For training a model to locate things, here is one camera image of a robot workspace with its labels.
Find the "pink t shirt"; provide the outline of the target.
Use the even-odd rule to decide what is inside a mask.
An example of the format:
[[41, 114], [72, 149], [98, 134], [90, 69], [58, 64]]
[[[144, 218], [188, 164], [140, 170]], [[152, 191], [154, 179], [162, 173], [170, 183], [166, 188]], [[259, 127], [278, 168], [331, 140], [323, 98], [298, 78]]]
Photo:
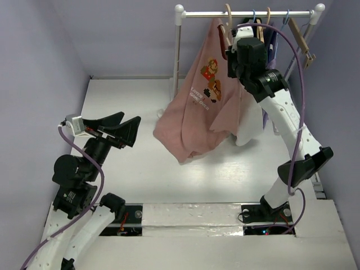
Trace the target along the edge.
[[212, 19], [189, 72], [153, 132], [180, 163], [214, 150], [238, 131], [242, 89], [227, 75], [222, 28], [221, 19]]

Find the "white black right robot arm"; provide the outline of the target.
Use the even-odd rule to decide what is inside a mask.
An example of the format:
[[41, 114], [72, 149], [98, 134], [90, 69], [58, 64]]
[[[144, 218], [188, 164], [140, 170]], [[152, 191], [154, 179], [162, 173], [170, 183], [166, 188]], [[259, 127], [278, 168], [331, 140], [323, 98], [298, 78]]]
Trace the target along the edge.
[[260, 216], [267, 221], [279, 215], [279, 208], [302, 181], [310, 179], [334, 155], [323, 147], [300, 121], [282, 74], [266, 68], [266, 48], [258, 38], [240, 38], [226, 52], [228, 76], [239, 79], [260, 107], [270, 116], [282, 137], [290, 160], [277, 168], [278, 178], [263, 195]]

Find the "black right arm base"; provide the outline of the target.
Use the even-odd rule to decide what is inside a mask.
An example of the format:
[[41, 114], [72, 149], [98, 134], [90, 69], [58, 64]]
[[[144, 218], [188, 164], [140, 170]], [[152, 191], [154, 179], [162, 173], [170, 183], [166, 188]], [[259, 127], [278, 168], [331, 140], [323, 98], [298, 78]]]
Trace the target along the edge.
[[244, 235], [294, 235], [292, 212], [288, 202], [272, 209], [265, 199], [256, 204], [243, 204], [237, 219], [244, 225]]

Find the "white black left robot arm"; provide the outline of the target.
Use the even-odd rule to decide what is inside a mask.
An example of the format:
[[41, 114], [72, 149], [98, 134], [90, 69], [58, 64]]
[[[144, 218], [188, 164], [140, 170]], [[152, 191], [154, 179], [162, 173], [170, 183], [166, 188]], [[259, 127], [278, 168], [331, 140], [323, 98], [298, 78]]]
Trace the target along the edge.
[[61, 138], [80, 154], [56, 160], [52, 180], [59, 189], [42, 240], [22, 269], [77, 269], [101, 232], [126, 217], [124, 199], [101, 194], [110, 149], [132, 147], [137, 138], [141, 117], [123, 118], [123, 112], [95, 120], [68, 115], [58, 125]]

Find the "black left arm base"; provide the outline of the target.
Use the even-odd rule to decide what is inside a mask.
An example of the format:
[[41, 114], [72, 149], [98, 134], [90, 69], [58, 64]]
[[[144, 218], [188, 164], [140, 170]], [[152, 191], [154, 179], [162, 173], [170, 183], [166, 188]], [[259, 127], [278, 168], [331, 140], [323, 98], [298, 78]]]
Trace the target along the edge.
[[142, 236], [142, 204], [127, 204], [122, 218], [114, 220], [100, 236]]

